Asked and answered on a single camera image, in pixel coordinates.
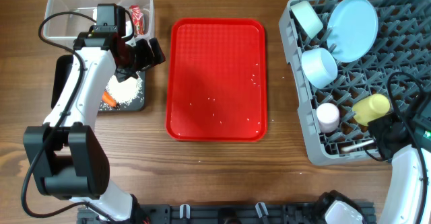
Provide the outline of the yellow cup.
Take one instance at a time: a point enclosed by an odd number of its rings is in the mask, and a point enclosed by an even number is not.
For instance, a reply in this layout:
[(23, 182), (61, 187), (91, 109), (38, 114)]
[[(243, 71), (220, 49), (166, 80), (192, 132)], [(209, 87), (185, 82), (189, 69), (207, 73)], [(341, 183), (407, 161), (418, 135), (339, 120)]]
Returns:
[(355, 103), (352, 107), (352, 111), (355, 113), (354, 120), (363, 126), (367, 126), (370, 121), (384, 116), (390, 109), (389, 99), (382, 94), (372, 94)]

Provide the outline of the pile of white rice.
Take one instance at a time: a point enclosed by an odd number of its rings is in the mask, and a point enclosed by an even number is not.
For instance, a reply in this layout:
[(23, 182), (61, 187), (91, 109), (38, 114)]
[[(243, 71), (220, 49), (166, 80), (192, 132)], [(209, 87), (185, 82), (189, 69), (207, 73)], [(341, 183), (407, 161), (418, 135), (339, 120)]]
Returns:
[(101, 101), (99, 112), (132, 112), (145, 107), (145, 72), (137, 72), (138, 78), (130, 77), (119, 83), (115, 76), (106, 86), (107, 94), (117, 103), (113, 108)]

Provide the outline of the large light blue plate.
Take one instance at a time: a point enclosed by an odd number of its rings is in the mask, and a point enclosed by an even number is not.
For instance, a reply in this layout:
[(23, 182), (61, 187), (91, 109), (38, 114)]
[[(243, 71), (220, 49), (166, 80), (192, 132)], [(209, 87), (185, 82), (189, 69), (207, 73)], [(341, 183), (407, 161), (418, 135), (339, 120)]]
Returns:
[(378, 16), (368, 0), (343, 0), (329, 18), (331, 30), (327, 46), (335, 46), (331, 53), (343, 63), (360, 59), (373, 46), (378, 32)]

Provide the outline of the red candy wrapper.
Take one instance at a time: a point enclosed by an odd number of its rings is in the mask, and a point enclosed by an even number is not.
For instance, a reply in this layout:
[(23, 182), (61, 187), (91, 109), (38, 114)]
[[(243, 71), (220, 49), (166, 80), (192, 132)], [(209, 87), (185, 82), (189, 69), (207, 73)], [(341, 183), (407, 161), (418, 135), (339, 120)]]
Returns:
[(138, 5), (131, 5), (129, 11), (132, 15), (133, 25), (135, 27), (136, 35), (144, 35), (145, 32), (145, 22), (144, 14)]

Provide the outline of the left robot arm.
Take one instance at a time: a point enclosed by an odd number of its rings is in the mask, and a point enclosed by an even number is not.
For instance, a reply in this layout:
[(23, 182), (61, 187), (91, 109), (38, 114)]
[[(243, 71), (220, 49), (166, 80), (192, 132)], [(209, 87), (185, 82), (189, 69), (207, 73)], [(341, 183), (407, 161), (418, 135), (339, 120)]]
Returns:
[(39, 193), (66, 200), (69, 208), (85, 206), (105, 223), (149, 223), (137, 198), (110, 179), (94, 127), (112, 77), (125, 81), (164, 61), (157, 39), (135, 39), (127, 9), (99, 4), (89, 30), (58, 58), (51, 113), (24, 132), (25, 181), (34, 180)]

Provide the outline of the orange carrot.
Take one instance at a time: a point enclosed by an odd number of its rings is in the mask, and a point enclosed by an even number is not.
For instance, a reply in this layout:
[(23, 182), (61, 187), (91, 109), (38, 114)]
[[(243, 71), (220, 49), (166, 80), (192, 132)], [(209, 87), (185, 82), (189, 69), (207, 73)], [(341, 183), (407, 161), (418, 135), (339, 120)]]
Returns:
[(103, 93), (102, 101), (108, 104), (111, 108), (116, 108), (118, 106), (117, 101), (107, 91)]

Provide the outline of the light blue bowl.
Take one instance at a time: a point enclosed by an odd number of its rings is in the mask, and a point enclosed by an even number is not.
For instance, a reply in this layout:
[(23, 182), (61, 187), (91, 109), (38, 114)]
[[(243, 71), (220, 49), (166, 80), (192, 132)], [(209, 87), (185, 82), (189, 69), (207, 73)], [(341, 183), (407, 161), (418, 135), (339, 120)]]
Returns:
[(337, 78), (337, 64), (325, 48), (303, 52), (301, 66), (308, 81), (318, 89), (326, 87)]

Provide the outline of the pink cup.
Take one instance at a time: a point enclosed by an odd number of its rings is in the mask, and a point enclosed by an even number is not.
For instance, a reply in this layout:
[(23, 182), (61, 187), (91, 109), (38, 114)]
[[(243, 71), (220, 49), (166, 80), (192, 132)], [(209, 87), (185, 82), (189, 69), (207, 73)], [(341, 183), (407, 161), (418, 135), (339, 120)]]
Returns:
[(324, 103), (316, 110), (317, 120), (322, 133), (335, 131), (339, 126), (339, 109), (335, 104)]

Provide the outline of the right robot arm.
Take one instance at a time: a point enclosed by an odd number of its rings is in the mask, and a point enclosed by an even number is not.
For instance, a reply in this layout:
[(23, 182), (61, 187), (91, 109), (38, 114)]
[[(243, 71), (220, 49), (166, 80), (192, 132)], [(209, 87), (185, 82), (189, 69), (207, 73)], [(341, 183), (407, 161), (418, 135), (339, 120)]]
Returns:
[(392, 165), (379, 223), (429, 223), (430, 93), (421, 93), (404, 112), (382, 94), (360, 100), (353, 111)]

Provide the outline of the white plastic spoon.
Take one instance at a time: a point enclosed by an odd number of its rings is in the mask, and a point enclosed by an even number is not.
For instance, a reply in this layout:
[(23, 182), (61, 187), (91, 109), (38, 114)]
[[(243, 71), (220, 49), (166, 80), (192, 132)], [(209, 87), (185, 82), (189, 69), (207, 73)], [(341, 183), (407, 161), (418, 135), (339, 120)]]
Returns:
[(374, 140), (371, 139), (371, 140), (364, 141), (364, 142), (361, 142), (361, 143), (358, 143), (358, 144), (355, 144), (355, 145), (350, 145), (350, 146), (347, 146), (347, 147), (343, 147), (341, 150), (343, 152), (350, 152), (350, 151), (353, 151), (354, 149), (362, 148), (362, 147), (365, 147), (367, 145), (371, 145), (373, 143), (374, 143)]

